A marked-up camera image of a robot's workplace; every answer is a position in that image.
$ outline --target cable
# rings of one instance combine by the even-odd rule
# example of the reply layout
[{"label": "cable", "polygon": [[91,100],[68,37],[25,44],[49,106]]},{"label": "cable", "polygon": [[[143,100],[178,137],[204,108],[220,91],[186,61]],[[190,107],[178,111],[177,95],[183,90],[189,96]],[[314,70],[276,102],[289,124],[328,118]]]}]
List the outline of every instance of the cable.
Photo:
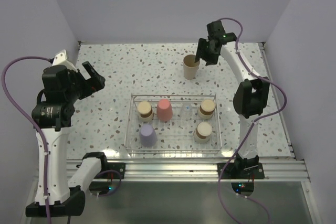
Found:
[{"label": "cable", "polygon": [[[43,142],[43,148],[44,148],[44,152],[48,154],[48,145],[47,145],[47,140],[46,137],[43,134],[42,129],[38,126],[38,124],[15,102],[15,100],[13,99],[13,97],[10,95],[8,89],[7,89],[7,85],[6,85],[6,74],[8,69],[15,63],[21,61],[21,60],[28,60],[28,59],[38,59],[38,60],[46,60],[48,62],[51,62],[52,60],[47,59],[47,58],[43,58],[43,57],[37,57],[37,56],[26,56],[26,57],[20,57],[18,59],[15,59],[13,61],[11,61],[10,63],[8,63],[4,70],[2,71],[2,75],[1,75],[1,84],[2,84],[2,88],[5,92],[5,95],[7,96],[7,98],[9,99],[9,101],[12,103],[12,105],[34,126],[34,128],[36,129],[36,131],[40,134],[41,138],[42,138],[42,142]],[[45,197],[45,203],[46,203],[46,214],[47,214],[47,221],[48,224],[51,224],[51,216],[50,216],[50,206],[49,206],[49,199],[48,199],[48,183],[47,183],[47,179],[48,179],[48,155],[44,156],[44,171],[43,171],[43,194]]]},{"label": "cable", "polygon": [[[282,93],[282,95],[283,95],[283,105],[282,105],[281,108],[279,108],[279,109],[278,109],[277,111],[275,111],[275,112],[271,112],[271,113],[269,113],[269,114],[259,116],[258,118],[256,118],[256,119],[253,120],[253,122],[252,122],[250,128],[248,129],[248,131],[247,131],[247,133],[246,133],[246,136],[244,137],[244,139],[242,140],[242,142],[240,143],[240,145],[238,146],[238,148],[237,148],[237,150],[234,152],[234,154],[233,154],[233,155],[229,158],[229,160],[226,162],[226,164],[224,165],[224,167],[223,167],[223,169],[222,169],[222,171],[221,171],[221,174],[219,175],[219,178],[218,178],[217,191],[218,191],[218,197],[219,197],[219,201],[220,201],[220,203],[222,204],[222,206],[223,206],[224,210],[226,211],[226,213],[227,213],[233,220],[235,220],[237,223],[241,223],[235,216],[233,216],[233,214],[227,209],[226,205],[224,204],[224,201],[223,201],[222,196],[221,196],[221,191],[220,191],[220,190],[221,190],[221,189],[220,189],[220,188],[221,188],[221,187],[220,187],[220,186],[221,186],[221,185],[220,185],[220,184],[221,184],[221,181],[220,181],[220,180],[221,180],[222,175],[223,175],[223,173],[224,173],[224,170],[226,169],[226,167],[228,166],[228,164],[229,164],[229,163],[233,160],[233,158],[238,154],[239,150],[241,149],[241,147],[243,146],[243,144],[246,142],[246,140],[247,140],[249,134],[251,133],[253,127],[255,126],[255,123],[257,123],[260,119],[263,119],[263,118],[266,118],[266,117],[269,117],[269,116],[278,114],[278,113],[280,113],[282,110],[284,110],[284,108],[285,108],[286,105],[287,105],[287,96],[286,96],[286,93],[284,92],[284,90],[283,90],[280,86],[278,86],[277,84],[275,84],[275,83],[272,82],[271,80],[268,80],[268,79],[265,79],[265,78],[263,78],[263,77],[261,77],[261,76],[256,75],[255,73],[253,73],[253,72],[249,69],[249,67],[248,67],[248,66],[246,65],[246,63],[244,62],[244,60],[243,60],[243,58],[242,58],[242,56],[241,56],[241,54],[240,54],[239,48],[238,48],[239,39],[240,39],[240,37],[241,37],[241,35],[242,35],[242,33],[243,33],[243,26],[242,26],[242,24],[241,24],[239,21],[237,21],[236,19],[233,19],[233,18],[220,18],[220,19],[218,19],[217,21],[221,21],[221,20],[231,20],[231,21],[234,21],[235,23],[237,23],[237,24],[240,26],[240,33],[239,33],[239,35],[238,35],[238,37],[237,37],[237,40],[236,40],[236,43],[235,43],[235,49],[236,49],[236,52],[237,52],[237,55],[238,55],[240,61],[242,62],[242,64],[243,64],[243,66],[245,67],[245,69],[249,72],[249,74],[250,74],[251,76],[253,76],[253,77],[259,79],[259,80],[262,80],[262,81],[265,81],[265,82],[270,83],[271,85],[273,85],[274,87],[276,87],[276,88]],[[255,200],[255,199],[252,199],[252,198],[250,198],[250,197],[247,197],[247,199],[250,200],[250,201],[252,201],[252,202],[254,202],[254,203],[257,203],[259,206],[261,206],[261,207],[265,210],[265,212],[266,212],[266,214],[267,214],[267,223],[270,223],[270,222],[271,222],[271,217],[270,217],[270,213],[269,213],[268,209],[266,208],[266,206],[263,205],[261,202]]]},{"label": "cable", "polygon": [[111,196],[111,195],[115,194],[116,191],[118,190],[118,188],[121,185],[121,174],[119,172],[117,172],[116,170],[105,170],[104,172],[98,173],[96,175],[96,177],[99,177],[99,176],[101,176],[101,175],[103,175],[105,173],[115,173],[115,174],[117,174],[119,176],[119,183],[117,184],[117,186],[115,187],[115,189],[109,190],[108,193],[106,193],[106,194],[98,195],[98,197]]}]

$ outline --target pink cup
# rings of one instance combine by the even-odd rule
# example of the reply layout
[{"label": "pink cup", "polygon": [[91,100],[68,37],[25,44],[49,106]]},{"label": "pink cup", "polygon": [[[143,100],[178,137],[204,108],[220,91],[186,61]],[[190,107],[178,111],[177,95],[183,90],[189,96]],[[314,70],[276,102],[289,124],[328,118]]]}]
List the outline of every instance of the pink cup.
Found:
[{"label": "pink cup", "polygon": [[170,101],[161,99],[156,107],[157,118],[163,122],[169,121],[173,117],[173,108]]}]

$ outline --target purple cup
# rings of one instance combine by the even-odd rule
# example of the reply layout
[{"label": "purple cup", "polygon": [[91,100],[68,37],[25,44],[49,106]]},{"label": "purple cup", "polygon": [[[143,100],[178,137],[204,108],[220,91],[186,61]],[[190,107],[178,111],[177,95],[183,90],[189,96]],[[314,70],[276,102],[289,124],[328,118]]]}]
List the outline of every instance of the purple cup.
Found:
[{"label": "purple cup", "polygon": [[156,136],[156,132],[154,128],[145,124],[140,128],[140,142],[145,147],[152,147],[156,144],[158,137]]}]

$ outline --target white speckled surface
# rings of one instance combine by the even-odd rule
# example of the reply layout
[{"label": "white speckled surface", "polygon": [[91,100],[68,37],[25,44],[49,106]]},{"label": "white speckled surface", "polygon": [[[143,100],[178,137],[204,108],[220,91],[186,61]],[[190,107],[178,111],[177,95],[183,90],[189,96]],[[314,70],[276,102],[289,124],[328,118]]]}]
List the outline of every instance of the white speckled surface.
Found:
[{"label": "white speckled surface", "polygon": [[[197,44],[82,45],[77,67],[84,72],[81,63],[90,61],[106,78],[106,87],[92,97],[76,102],[68,159],[81,159],[87,152],[103,150],[109,158],[130,157],[123,144],[132,93],[216,94],[223,140],[220,154],[231,156],[239,142],[239,118],[232,104],[238,82],[222,57],[216,66],[205,67],[201,62],[196,79],[184,79],[183,57],[194,54],[196,48]],[[241,50],[252,66],[266,76],[258,44],[242,44]],[[270,90],[264,113],[274,110],[276,103]],[[260,121],[258,150],[261,157],[290,156],[280,116]]]}]

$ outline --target dish rack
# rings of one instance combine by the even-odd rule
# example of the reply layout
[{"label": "dish rack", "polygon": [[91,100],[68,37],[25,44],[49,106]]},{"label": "dish rack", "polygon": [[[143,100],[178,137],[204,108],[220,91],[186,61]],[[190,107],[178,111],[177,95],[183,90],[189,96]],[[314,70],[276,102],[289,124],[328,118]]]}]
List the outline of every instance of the dish rack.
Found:
[{"label": "dish rack", "polygon": [[[161,99],[168,99],[173,108],[173,117],[168,122],[160,121],[156,116],[156,106]],[[214,115],[209,120],[203,120],[197,115],[198,107],[205,99],[211,99],[216,104],[215,95],[131,95],[127,131],[124,147],[132,154],[217,154],[222,148],[221,129],[217,106]],[[136,108],[141,101],[148,101],[155,113],[151,122],[139,120]],[[181,108],[188,104],[192,107],[191,117],[183,115]],[[213,127],[213,134],[205,144],[194,141],[193,134],[197,125],[208,122]],[[152,147],[141,145],[139,131],[143,124],[151,124],[157,134],[157,143]]]}]

